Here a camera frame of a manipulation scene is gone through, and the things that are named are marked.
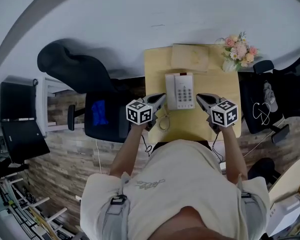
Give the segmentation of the person's left forearm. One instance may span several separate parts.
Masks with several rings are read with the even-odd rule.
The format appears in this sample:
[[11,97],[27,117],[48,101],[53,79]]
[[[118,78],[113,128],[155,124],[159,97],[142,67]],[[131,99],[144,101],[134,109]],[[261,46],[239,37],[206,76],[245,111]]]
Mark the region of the person's left forearm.
[[110,176],[121,178],[123,173],[127,173],[129,176],[132,175],[144,129],[145,124],[134,124],[131,127],[126,140],[110,166]]

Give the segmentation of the person's right forearm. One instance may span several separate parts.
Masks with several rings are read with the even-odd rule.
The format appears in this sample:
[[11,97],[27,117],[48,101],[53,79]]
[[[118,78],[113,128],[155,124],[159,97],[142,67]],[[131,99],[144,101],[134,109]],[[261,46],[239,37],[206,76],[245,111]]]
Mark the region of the person's right forearm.
[[248,170],[232,126],[220,128],[225,148],[226,177],[233,184],[248,179]]

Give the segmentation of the light wooden table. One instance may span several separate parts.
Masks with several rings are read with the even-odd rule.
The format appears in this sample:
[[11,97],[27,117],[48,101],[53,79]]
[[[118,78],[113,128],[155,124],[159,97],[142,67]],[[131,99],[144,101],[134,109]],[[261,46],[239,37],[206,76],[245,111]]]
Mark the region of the light wooden table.
[[[224,72],[223,48],[208,44],[208,71],[193,71],[194,93],[210,93],[224,97],[238,106],[241,104],[238,73]],[[144,51],[145,91],[147,95],[166,91],[166,74],[177,73],[171,66],[172,47],[160,47]],[[207,122],[208,114],[198,104],[194,109],[174,110],[169,113],[170,127],[161,131],[154,126],[148,133],[152,143],[184,139],[213,141],[216,134]]]

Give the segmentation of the black mesh office chair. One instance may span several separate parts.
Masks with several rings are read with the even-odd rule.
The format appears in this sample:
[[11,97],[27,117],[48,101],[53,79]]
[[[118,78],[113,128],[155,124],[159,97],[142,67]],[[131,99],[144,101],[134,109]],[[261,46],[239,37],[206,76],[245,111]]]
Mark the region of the black mesh office chair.
[[[262,60],[253,66],[253,72],[239,74],[240,101],[248,130],[257,134],[265,129],[274,133],[273,144],[282,141],[290,132],[288,124],[278,127],[281,119],[300,117],[300,57],[290,66],[277,70],[271,60]],[[278,110],[270,112],[264,101],[264,82],[271,84]]]

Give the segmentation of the blue cloth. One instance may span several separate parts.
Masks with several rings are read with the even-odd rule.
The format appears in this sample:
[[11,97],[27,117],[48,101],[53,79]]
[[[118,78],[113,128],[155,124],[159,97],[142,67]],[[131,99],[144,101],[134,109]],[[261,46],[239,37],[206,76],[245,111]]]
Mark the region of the blue cloth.
[[109,122],[106,119],[106,106],[104,100],[95,101],[91,107],[92,123],[94,126],[107,125]]

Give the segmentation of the white telephone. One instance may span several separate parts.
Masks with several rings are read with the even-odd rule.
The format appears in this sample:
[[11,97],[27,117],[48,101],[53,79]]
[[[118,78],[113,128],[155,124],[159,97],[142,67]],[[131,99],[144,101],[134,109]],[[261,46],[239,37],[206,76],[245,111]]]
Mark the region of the white telephone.
[[165,87],[166,106],[163,108],[164,116],[158,123],[162,132],[166,132],[170,128],[171,112],[195,108],[194,79],[191,72],[166,74]]

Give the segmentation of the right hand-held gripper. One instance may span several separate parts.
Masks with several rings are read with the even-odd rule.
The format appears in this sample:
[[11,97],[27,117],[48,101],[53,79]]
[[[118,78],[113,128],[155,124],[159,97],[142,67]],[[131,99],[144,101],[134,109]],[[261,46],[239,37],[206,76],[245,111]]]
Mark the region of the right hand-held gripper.
[[209,115],[208,124],[216,135],[221,131],[220,127],[232,126],[239,119],[238,105],[229,99],[212,93],[198,93],[196,101],[201,109]]

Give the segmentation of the person's black trousers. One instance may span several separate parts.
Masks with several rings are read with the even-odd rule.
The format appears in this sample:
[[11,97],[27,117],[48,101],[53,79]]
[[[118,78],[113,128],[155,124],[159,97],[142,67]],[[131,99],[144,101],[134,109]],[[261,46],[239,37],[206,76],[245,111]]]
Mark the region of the person's black trousers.
[[[208,143],[207,140],[200,140],[200,141],[196,141],[196,142],[199,143],[199,144],[201,144],[201,145],[203,145],[203,146],[205,146],[205,147],[208,148],[210,151],[212,151],[212,148],[210,147],[210,145],[209,145],[209,143]],[[160,147],[162,147],[162,146],[164,146],[164,145],[166,145],[166,144],[168,144],[168,142],[158,142],[158,143],[153,147],[152,153],[153,153],[156,149],[158,149],[158,148],[160,148]]]

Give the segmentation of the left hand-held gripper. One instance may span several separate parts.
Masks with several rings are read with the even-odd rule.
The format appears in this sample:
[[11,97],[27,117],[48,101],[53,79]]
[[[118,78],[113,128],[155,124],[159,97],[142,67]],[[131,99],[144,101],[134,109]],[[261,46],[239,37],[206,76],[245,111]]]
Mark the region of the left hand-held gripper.
[[145,130],[149,132],[156,124],[157,111],[162,109],[165,103],[164,92],[134,99],[126,105],[126,119],[136,125],[146,124]]

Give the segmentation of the white box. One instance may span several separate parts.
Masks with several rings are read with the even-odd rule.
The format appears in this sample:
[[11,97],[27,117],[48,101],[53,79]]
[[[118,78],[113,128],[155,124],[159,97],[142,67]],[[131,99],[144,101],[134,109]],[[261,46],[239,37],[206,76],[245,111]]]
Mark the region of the white box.
[[270,209],[266,234],[271,237],[291,226],[300,215],[300,199],[290,196],[275,202]]

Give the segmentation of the cream t-shirt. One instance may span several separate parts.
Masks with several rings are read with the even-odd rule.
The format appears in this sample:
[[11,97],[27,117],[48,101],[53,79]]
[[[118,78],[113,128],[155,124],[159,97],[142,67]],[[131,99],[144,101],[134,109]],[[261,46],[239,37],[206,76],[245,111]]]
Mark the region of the cream t-shirt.
[[91,240],[102,239],[102,222],[112,198],[129,202],[127,231],[114,240],[147,240],[182,208],[192,207],[211,230],[236,240],[260,240],[269,221],[265,179],[231,183],[205,146],[176,140],[156,149],[134,177],[91,175],[80,205],[80,227]]

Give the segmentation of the black stool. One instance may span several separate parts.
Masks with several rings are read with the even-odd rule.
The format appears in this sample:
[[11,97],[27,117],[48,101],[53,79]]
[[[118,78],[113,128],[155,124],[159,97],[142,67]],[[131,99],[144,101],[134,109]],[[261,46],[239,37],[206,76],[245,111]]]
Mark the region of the black stool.
[[266,184],[273,185],[281,176],[276,171],[274,161],[269,157],[259,159],[248,171],[248,179],[262,177],[265,179]]

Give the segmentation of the round cream table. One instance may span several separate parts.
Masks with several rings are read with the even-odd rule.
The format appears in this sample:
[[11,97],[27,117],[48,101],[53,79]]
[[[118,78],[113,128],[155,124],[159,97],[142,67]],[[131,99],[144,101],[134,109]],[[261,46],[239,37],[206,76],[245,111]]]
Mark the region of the round cream table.
[[300,187],[300,159],[292,164],[271,186],[269,190],[270,206],[295,194]]

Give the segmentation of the black high-back office chair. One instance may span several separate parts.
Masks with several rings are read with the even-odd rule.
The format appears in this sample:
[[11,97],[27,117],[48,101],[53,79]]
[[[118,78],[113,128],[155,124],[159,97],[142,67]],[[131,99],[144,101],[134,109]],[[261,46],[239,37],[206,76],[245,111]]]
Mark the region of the black high-back office chair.
[[[131,123],[126,119],[126,105],[139,94],[125,80],[110,78],[105,66],[97,58],[72,54],[58,41],[47,44],[37,55],[38,69],[61,81],[78,94],[85,95],[85,107],[79,110],[74,104],[68,107],[67,126],[75,129],[75,118],[84,116],[84,132],[87,136],[115,143],[123,143]],[[105,101],[106,125],[93,125],[92,105]]]

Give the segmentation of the beige flat box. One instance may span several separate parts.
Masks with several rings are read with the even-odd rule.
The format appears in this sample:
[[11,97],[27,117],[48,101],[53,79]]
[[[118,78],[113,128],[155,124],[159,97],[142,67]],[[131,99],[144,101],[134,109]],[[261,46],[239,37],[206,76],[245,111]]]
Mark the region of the beige flat box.
[[173,44],[170,64],[173,69],[207,72],[209,48],[200,45]]

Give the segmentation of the grey cap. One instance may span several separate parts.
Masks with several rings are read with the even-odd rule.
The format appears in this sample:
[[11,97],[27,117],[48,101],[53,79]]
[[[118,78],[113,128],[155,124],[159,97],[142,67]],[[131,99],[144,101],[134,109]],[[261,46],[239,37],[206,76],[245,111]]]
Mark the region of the grey cap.
[[272,90],[272,86],[268,81],[265,81],[263,84],[263,97],[264,102],[268,105],[271,113],[274,113],[278,110],[277,100]]

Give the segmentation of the white shelf rack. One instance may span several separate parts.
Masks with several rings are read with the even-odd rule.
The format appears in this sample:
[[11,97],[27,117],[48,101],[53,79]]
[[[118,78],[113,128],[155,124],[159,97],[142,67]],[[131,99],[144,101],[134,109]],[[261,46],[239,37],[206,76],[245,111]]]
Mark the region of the white shelf rack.
[[54,219],[67,211],[62,208],[52,218],[45,217],[38,206],[49,201],[49,197],[36,199],[24,185],[24,179],[16,173],[0,179],[0,216],[12,216],[17,229],[28,240],[71,240],[74,234],[64,229]]

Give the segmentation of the pink flower bouquet white vase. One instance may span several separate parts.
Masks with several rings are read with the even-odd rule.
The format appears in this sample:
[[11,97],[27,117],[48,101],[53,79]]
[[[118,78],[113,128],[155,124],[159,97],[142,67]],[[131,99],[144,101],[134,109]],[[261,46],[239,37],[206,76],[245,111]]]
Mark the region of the pink flower bouquet white vase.
[[247,41],[246,32],[232,34],[228,37],[220,37],[215,41],[216,45],[222,45],[224,57],[222,70],[234,72],[252,66],[261,58],[260,50]]

